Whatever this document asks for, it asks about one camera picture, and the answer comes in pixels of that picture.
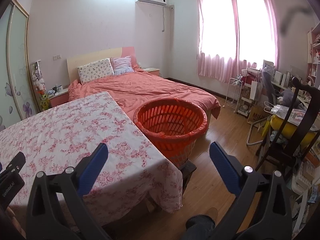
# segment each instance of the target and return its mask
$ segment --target red plastic basket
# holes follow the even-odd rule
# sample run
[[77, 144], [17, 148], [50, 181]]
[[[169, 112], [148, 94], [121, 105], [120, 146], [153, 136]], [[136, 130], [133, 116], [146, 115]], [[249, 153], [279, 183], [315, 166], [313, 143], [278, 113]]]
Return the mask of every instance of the red plastic basket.
[[204, 110], [191, 102], [166, 98], [139, 107], [133, 122], [178, 168], [187, 162], [196, 139], [208, 128]]

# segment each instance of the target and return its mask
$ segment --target patterned pillow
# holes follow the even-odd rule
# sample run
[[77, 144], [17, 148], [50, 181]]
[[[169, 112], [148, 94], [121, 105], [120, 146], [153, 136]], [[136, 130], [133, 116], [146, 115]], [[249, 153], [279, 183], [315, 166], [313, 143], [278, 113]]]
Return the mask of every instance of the patterned pillow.
[[111, 62], [115, 75], [121, 75], [134, 71], [131, 66], [131, 56], [121, 58], [112, 57]]
[[84, 66], [78, 67], [78, 73], [81, 84], [88, 83], [98, 78], [113, 76], [113, 68], [110, 58], [98, 60]]

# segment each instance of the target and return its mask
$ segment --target basket rim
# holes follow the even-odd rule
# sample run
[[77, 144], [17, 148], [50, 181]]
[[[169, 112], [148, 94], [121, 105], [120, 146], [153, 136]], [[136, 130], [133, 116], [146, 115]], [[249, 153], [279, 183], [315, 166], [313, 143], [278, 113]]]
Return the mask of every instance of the basket rim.
[[[183, 135], [163, 135], [163, 136], [159, 136], [158, 133], [155, 132], [151, 132], [149, 130], [147, 130], [146, 128], [143, 127], [142, 123], [140, 121], [138, 121], [138, 112], [141, 110], [141, 108], [145, 107], [148, 104], [151, 104], [153, 102], [159, 102], [159, 101], [168, 101], [168, 100], [172, 100], [172, 101], [183, 101], [185, 103], [191, 104], [194, 107], [196, 107], [198, 110], [200, 110], [203, 114], [203, 121], [202, 124], [195, 130], [187, 133], [187, 134], [183, 134]], [[140, 129], [140, 131], [144, 134], [144, 135], [148, 135], [151, 136], [153, 140], [163, 140], [166, 139], [168, 141], [174, 141], [177, 142], [177, 140], [191, 140], [191, 139], [197, 139], [198, 137], [200, 137], [202, 134], [204, 134], [203, 131], [206, 131], [207, 127], [208, 127], [208, 118], [207, 118], [207, 114], [205, 113], [205, 111], [198, 106], [195, 103], [192, 103], [190, 101], [187, 100], [183, 100], [183, 99], [179, 99], [179, 98], [161, 98], [161, 99], [156, 99], [156, 100], [152, 100], [152, 101], [148, 101], [147, 103], [144, 103], [143, 105], [141, 105], [140, 107], [137, 108], [137, 110], [134, 112], [133, 115], [133, 122], [134, 124]]]

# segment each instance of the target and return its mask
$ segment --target wardrobe door frame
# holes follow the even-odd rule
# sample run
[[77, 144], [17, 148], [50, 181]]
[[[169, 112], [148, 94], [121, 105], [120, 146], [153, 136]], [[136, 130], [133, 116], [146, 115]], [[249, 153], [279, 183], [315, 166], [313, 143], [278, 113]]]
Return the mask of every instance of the wardrobe door frame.
[[28, 47], [27, 47], [27, 30], [28, 30], [28, 20], [29, 20], [29, 14], [22, 8], [22, 6], [18, 3], [17, 0], [12, 0], [11, 2], [12, 4], [12, 9], [11, 9], [11, 13], [10, 13], [10, 18], [9, 18], [9, 25], [8, 25], [8, 32], [7, 32], [7, 70], [8, 70], [8, 76], [9, 76], [9, 81], [10, 81], [10, 87], [11, 87], [11, 91], [12, 91], [12, 94], [13, 94], [13, 100], [16, 104], [16, 108], [18, 109], [18, 113], [20, 115], [20, 118], [22, 120], [26, 119], [23, 115], [23, 113], [21, 112], [21, 109], [18, 105], [18, 102], [17, 102], [17, 98], [16, 98], [16, 93], [15, 93], [15, 90], [14, 90], [14, 87], [13, 87], [13, 83], [12, 83], [12, 79], [11, 79], [11, 72], [10, 72], [10, 58], [9, 58], [9, 44], [10, 44], [10, 31], [11, 31], [11, 25], [12, 25], [12, 16], [13, 16], [13, 13], [14, 13], [14, 9], [17, 8], [18, 10], [20, 10], [27, 18], [26, 20], [26, 28], [25, 28], [25, 58], [26, 58], [26, 70], [28, 72], [28, 81], [29, 81], [29, 89], [31, 91], [31, 94], [32, 94], [32, 99], [33, 101], [35, 102], [34, 105], [36, 105], [36, 110], [38, 111], [38, 113], [40, 112], [39, 110], [39, 106], [38, 106], [38, 102], [36, 100], [36, 95], [35, 95], [35, 92], [34, 92], [34, 89], [33, 89], [33, 84], [31, 83], [31, 77], [30, 77], [30, 69], [29, 69], [29, 59], [28, 59]]

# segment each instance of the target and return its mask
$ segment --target headboard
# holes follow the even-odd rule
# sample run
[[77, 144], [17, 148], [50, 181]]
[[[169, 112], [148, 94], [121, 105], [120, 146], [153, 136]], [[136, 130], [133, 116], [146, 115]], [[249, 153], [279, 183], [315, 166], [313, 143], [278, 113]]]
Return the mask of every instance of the headboard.
[[136, 54], [134, 47], [123, 47], [117, 49], [106, 49], [89, 54], [79, 55], [71, 58], [67, 58], [68, 73], [70, 83], [79, 78], [78, 67], [102, 60], [108, 57], [127, 57], [131, 56], [132, 66], [137, 64]]

